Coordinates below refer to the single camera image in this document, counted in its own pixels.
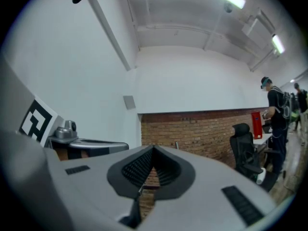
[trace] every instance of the ceiling beam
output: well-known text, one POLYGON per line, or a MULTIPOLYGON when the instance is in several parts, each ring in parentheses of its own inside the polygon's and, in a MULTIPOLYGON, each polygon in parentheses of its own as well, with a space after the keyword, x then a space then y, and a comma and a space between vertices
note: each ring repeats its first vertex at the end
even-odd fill
POLYGON ((266 54, 265 57, 263 57, 252 69, 250 69, 251 72, 255 72, 262 64, 265 63, 266 60, 268 60, 274 53, 274 49, 271 49, 269 53, 266 54))
POLYGON ((112 44, 114 50, 116 51, 118 57, 120 58, 122 64, 124 65, 125 69, 127 71, 129 71, 131 69, 131 67, 128 64, 128 61, 118 43, 118 41, 116 40, 116 37, 107 21, 107 18, 100 6, 100 4, 98 3, 97 0, 88 0, 91 8, 93 9, 98 21, 100 22, 102 28, 104 29, 110 43, 112 44))

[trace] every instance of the ceiling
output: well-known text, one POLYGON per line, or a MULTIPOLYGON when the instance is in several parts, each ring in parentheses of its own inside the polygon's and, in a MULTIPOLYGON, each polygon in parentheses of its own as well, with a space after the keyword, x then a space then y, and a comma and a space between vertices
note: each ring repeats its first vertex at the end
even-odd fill
POLYGON ((245 23, 253 23, 258 8, 274 25, 286 51, 287 44, 297 37, 296 27, 276 0, 246 0, 243 9, 233 6, 231 13, 223 8, 225 0, 129 0, 129 3, 140 47, 197 47, 228 55, 252 68, 273 49, 270 39, 261 49, 242 32, 245 23))

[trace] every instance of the white wall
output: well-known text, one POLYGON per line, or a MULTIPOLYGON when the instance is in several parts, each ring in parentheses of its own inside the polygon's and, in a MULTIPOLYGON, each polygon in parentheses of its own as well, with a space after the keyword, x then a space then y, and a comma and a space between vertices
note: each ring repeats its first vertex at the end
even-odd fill
MULTIPOLYGON (((123 95, 133 96, 135 105, 136 75, 136 68, 131 69, 126 73, 123 90, 123 95)), ((126 136, 126 143, 128 143, 131 148, 141 146, 141 117, 137 113, 137 108, 126 111, 124 130, 126 136)))
POLYGON ((213 51, 161 46, 137 55, 138 113, 184 112, 265 107, 258 71, 213 51))
POLYGON ((32 93, 76 121, 80 137, 125 141, 127 72, 87 0, 33 0, 3 53, 32 93))
MULTIPOLYGON (((308 74, 305 74, 299 81, 296 82, 299 84, 300 89, 308 91, 308 74)), ((282 90, 296 93, 296 90, 294 89, 294 83, 288 83, 282 88, 282 90)))

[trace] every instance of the black slot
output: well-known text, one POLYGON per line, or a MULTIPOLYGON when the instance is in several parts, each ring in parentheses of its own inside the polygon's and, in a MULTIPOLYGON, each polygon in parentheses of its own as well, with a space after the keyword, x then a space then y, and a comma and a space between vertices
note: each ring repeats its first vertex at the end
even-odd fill
POLYGON ((66 173, 68 175, 72 175, 72 174, 76 174, 85 170, 90 169, 87 165, 82 165, 82 166, 78 166, 78 167, 72 167, 72 168, 67 168, 66 169, 66 173))
POLYGON ((221 189, 247 226, 262 219, 262 213, 235 186, 221 189))

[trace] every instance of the person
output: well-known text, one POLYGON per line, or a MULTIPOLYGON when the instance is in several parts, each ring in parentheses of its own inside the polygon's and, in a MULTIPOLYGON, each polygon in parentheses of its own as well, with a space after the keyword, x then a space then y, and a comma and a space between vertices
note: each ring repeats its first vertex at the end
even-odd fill
POLYGON ((268 77, 261 80, 261 88, 268 92, 269 108, 263 114, 264 119, 271 119, 273 150, 278 151, 272 159, 273 173, 279 174, 286 157, 288 122, 282 115, 283 92, 273 85, 268 77))
POLYGON ((302 127, 302 124, 300 122, 300 115, 298 116, 298 118, 295 121, 295 127, 293 129, 294 131, 297 131, 298 123, 300 123, 300 126, 302 127))
POLYGON ((301 142, 302 145, 308 144, 308 105, 307 105, 307 91, 301 90, 299 84, 295 83, 294 88, 297 90, 297 99, 300 111, 300 125, 301 125, 301 142))

